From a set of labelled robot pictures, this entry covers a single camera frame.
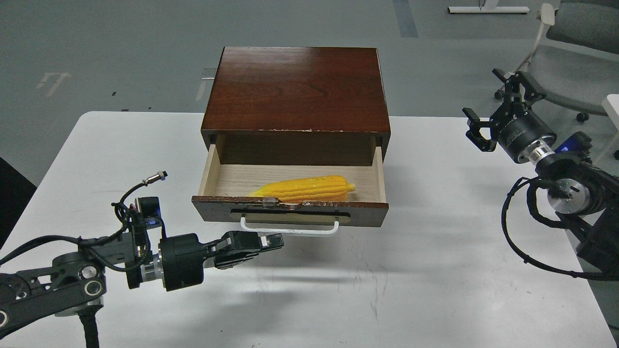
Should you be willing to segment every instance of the chair wheel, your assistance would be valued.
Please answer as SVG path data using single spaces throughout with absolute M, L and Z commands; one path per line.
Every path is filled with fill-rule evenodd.
M 576 121 L 580 123 L 584 123 L 588 119 L 589 119 L 589 114 L 587 113 L 579 112 L 578 115 L 576 115 Z

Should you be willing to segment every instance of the connector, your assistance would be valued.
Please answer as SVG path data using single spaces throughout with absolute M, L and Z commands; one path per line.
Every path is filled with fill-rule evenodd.
M 164 170 L 162 172 L 157 172 L 157 174 L 153 175 L 153 176 L 149 176 L 148 178 L 142 180 L 142 182 L 144 183 L 144 185 L 149 185 L 154 183 L 157 180 L 165 180 L 165 177 L 168 176 L 168 173 Z

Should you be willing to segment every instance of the robotic arm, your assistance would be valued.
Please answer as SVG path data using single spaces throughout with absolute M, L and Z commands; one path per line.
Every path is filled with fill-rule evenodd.
M 228 231 L 220 239 L 200 243 L 195 233 L 168 237 L 157 197 L 138 198 L 125 206 L 136 189 L 158 180 L 159 172 L 131 188 L 113 203 L 123 226 L 109 237 L 81 239 L 58 235 L 31 240 L 0 259 L 0 265 L 42 244 L 63 240 L 77 251 L 56 257 L 52 266 L 15 274 L 0 274 L 0 339 L 48 315 L 79 315 L 87 347 L 98 347 L 95 312 L 103 307 L 105 268 L 125 272 L 130 289 L 161 279 L 167 291 L 202 283 L 202 268 L 226 269 L 284 245 L 281 234 Z M 147 230 L 161 228 L 158 253 L 153 254 Z
M 538 174 L 534 179 L 520 179 L 508 193 L 501 222 L 510 247 L 525 261 L 551 272 L 593 280 L 619 281 L 619 180 L 593 166 L 588 158 L 591 139 L 582 132 L 551 148 L 556 134 L 533 112 L 531 106 L 544 99 L 541 86 L 526 72 L 518 71 L 509 78 L 499 69 L 493 73 L 505 84 L 501 106 L 488 121 L 470 108 L 462 111 L 469 119 L 466 136 L 481 151 L 494 151 L 496 143 L 515 163 L 531 162 Z M 480 130 L 490 129 L 490 139 Z M 506 213 L 517 190 L 529 185 L 527 205 L 531 216 L 554 228 L 570 230 L 579 240 L 577 255 L 601 272 L 574 272 L 553 268 L 521 251 L 507 232 Z M 536 191 L 548 191 L 548 202 L 556 210 L 559 221 L 550 220 L 537 210 Z M 603 211 L 594 225 L 582 219 Z

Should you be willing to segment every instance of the chair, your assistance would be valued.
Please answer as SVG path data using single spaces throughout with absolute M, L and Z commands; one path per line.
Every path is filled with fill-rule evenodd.
M 546 100 L 578 111 L 580 122 L 608 116 L 602 100 L 619 93 L 619 1 L 561 0 L 557 10 L 542 4 L 537 18 L 533 49 L 514 71 L 524 66 Z M 540 42 L 546 28 L 548 40 Z M 502 89 L 495 98 L 503 98 Z
M 0 157 L 0 249 L 37 187 Z

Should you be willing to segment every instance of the screw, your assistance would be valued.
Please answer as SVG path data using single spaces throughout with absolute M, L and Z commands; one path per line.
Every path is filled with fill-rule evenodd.
M 95 266 L 86 266 L 80 270 L 80 275 L 83 279 L 89 279 L 97 275 Z

